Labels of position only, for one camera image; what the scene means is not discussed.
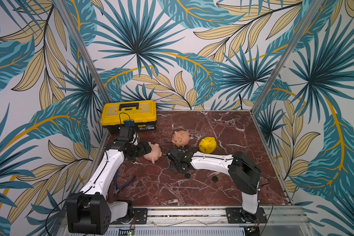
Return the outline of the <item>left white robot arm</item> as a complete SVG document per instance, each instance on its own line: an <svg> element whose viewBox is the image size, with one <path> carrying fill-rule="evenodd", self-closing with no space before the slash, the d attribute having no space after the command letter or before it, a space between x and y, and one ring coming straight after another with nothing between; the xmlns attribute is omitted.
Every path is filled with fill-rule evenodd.
<svg viewBox="0 0 354 236"><path fill-rule="evenodd" d="M114 141L106 147L101 163L87 184L66 200L68 231L104 235L112 222L131 221L134 217L131 202L119 200L108 204L109 187L126 159L135 160L151 151L150 142Z"/></svg>

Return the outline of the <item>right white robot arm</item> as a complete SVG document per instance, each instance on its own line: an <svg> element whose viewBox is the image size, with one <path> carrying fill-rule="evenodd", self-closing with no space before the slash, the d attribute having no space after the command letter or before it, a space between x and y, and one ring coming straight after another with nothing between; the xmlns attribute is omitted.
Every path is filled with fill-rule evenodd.
<svg viewBox="0 0 354 236"><path fill-rule="evenodd" d="M246 223L259 223L260 168L243 152L232 155L205 154L193 150L182 151L172 147L166 153L171 160L170 170L184 174L187 178L190 170L209 170L231 177L242 193L242 207L235 217Z"/></svg>

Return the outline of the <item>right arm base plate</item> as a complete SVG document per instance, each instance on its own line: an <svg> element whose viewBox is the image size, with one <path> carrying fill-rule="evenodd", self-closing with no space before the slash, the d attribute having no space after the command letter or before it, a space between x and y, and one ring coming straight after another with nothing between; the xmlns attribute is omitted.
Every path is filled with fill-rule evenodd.
<svg viewBox="0 0 354 236"><path fill-rule="evenodd" d="M225 211L229 224L253 223L258 225L267 222L267 217L262 207L259 207L255 214L248 213L241 207L227 207Z"/></svg>

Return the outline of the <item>pink piggy bank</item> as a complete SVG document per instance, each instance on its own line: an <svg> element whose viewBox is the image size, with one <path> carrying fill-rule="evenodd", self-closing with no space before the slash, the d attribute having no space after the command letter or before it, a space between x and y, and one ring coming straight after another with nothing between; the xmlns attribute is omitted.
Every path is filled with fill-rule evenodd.
<svg viewBox="0 0 354 236"><path fill-rule="evenodd" d="M150 148L151 148L151 151L145 155L143 155L143 157L148 160L148 161L151 161L152 164L154 164L157 160L159 160L163 153L162 153L162 150L159 146L159 144L152 144L151 142L148 142Z"/></svg>
<svg viewBox="0 0 354 236"><path fill-rule="evenodd" d="M185 130L175 131L172 136L172 143L177 147L184 147L188 145L190 140L190 134Z"/></svg>

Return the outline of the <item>yellow piggy bank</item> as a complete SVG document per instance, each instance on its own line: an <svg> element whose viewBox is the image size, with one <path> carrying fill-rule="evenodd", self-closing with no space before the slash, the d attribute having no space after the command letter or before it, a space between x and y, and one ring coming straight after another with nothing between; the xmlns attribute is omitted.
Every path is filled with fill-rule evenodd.
<svg viewBox="0 0 354 236"><path fill-rule="evenodd" d="M205 137L199 143L199 150L205 154L213 153L217 148L217 142L213 137Z"/></svg>

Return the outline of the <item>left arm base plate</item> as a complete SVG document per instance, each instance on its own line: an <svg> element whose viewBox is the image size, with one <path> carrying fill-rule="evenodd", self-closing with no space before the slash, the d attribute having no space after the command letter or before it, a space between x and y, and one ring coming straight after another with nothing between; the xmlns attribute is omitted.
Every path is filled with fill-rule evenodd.
<svg viewBox="0 0 354 236"><path fill-rule="evenodd" d="M147 208L133 208L132 213L129 216L119 218L112 221L111 225L146 225L148 219Z"/></svg>

